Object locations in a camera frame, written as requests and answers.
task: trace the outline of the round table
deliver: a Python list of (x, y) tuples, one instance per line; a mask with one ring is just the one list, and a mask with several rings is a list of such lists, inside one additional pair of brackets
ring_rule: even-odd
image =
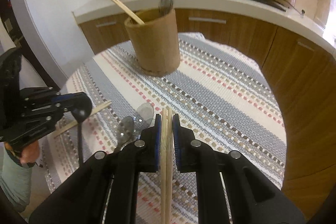
[[(286, 134), (277, 102), (258, 65), (234, 48), (206, 40), (199, 33), (179, 34), (181, 64), (165, 77), (144, 75), (130, 41), (107, 49), (80, 67), (61, 90), (85, 92), (93, 107), (111, 105), (83, 123), (83, 154), (112, 153), (116, 129), (125, 116), (134, 116), (144, 102), (155, 114), (170, 106), (181, 126), (214, 150), (239, 150), (281, 188), (286, 159)], [(58, 128), (73, 117), (66, 113)], [(76, 127), (42, 148), (51, 191), (78, 168)], [(198, 223), (194, 173), (180, 174), (174, 164), (172, 223)], [(160, 222), (159, 173), (141, 173), (137, 223)]]

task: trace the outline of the floor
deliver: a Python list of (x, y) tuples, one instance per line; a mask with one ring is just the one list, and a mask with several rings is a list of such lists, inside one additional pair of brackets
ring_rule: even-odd
[[(3, 147), (0, 146), (0, 168), (2, 169), (3, 161)], [(50, 191), (47, 182), (44, 178), (45, 170), (35, 165), (33, 167), (33, 174), (31, 176), (31, 196), (30, 204), (26, 210), (21, 213), (22, 217), (28, 218), (35, 208), (41, 204), (49, 195)]]

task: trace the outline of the kitchen cabinet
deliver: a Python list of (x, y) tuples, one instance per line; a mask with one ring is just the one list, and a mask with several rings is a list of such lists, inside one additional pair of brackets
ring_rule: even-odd
[(176, 9), (179, 32), (201, 32), (206, 39), (238, 49), (264, 64), (277, 26), (254, 18), (212, 10)]
[(95, 54), (129, 40), (124, 25), (127, 17), (126, 14), (118, 14), (83, 22), (79, 25)]
[(282, 191), (310, 218), (336, 181), (336, 61), (279, 27), (262, 67), (287, 134)]

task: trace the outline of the person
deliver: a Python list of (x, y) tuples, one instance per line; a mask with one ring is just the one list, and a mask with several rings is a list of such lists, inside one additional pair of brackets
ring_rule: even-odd
[[(14, 209), (21, 213), (30, 201), (32, 168), (23, 168), (15, 163), (8, 152), (11, 146), (5, 143), (0, 186)], [(21, 164), (34, 163), (40, 154), (38, 141), (28, 145), (22, 150)]]

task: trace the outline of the white countertop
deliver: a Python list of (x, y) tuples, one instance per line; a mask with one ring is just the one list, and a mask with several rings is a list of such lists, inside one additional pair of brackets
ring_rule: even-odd
[[(159, 0), (120, 0), (131, 10), (151, 9), (158, 6)], [(336, 59), (336, 42), (332, 34), (335, 31), (324, 30), (313, 20), (301, 16), (297, 11), (288, 9), (280, 11), (269, 5), (253, 0), (174, 0), (174, 8), (216, 10), (253, 17), (281, 26), (295, 32), (334, 55)], [(123, 11), (111, 0), (92, 0), (73, 11), (77, 24)]]

